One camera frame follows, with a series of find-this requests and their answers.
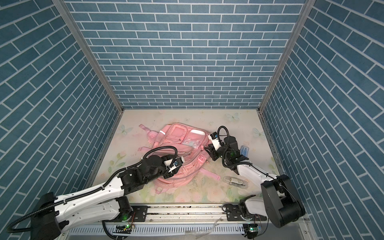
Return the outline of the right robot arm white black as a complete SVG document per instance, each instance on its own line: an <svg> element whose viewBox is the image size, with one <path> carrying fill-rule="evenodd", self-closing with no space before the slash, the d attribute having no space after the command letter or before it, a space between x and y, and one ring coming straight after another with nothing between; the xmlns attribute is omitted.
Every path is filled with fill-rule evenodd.
<svg viewBox="0 0 384 240"><path fill-rule="evenodd" d="M281 228L297 221L306 214L299 193L287 175L277 176L255 166L242 155L235 137L230 136L225 126L209 135L210 143L205 147L213 161L222 159L222 165L237 175L259 185L262 198L255 195L241 199L238 206L244 219L264 216L272 224Z"/></svg>

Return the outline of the pink student backpack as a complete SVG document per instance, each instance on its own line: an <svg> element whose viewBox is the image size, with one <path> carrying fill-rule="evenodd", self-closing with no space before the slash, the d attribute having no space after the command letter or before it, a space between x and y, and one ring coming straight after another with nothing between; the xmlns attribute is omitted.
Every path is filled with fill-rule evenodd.
<svg viewBox="0 0 384 240"><path fill-rule="evenodd" d="M160 177L154 181L157 194L187 185L198 173L202 173L216 181L221 179L219 175L203 168L203 165L210 158L205 151L205 147L210 142L210 134L207 131L181 123L166 125L159 132L152 131L142 124L139 127L146 131L152 149L172 146L177 149L178 157L184 157L185 159L176 175L168 179Z"/></svg>

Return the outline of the blue geometry set case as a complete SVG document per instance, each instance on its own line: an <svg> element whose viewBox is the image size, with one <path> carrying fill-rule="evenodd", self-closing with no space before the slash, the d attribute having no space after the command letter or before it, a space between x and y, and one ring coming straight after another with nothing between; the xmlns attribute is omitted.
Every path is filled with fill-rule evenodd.
<svg viewBox="0 0 384 240"><path fill-rule="evenodd" d="M240 154L245 156L245 157L248 157L249 156L249 150L250 150L249 147L243 145L240 148Z"/></svg>

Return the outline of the clear plastic pencil case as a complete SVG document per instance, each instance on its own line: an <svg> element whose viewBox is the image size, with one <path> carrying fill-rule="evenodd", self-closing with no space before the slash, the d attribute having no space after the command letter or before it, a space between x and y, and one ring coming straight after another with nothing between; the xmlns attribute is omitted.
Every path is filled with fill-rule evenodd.
<svg viewBox="0 0 384 240"><path fill-rule="evenodd" d="M239 178L235 177L230 177L230 176L225 176L222 178L224 183L240 188L240 189L247 189L248 188L248 183L245 180L241 180Z"/></svg>

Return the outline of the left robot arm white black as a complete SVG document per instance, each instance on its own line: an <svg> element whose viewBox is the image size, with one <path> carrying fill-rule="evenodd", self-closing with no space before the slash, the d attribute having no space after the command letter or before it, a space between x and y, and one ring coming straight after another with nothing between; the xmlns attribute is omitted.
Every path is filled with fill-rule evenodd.
<svg viewBox="0 0 384 240"><path fill-rule="evenodd" d="M130 221L133 208L127 195L159 177L172 177L184 162L176 147L154 148L138 163L117 170L102 184L67 195L43 195L31 213L7 226L7 232L30 232L32 240L54 240L88 223Z"/></svg>

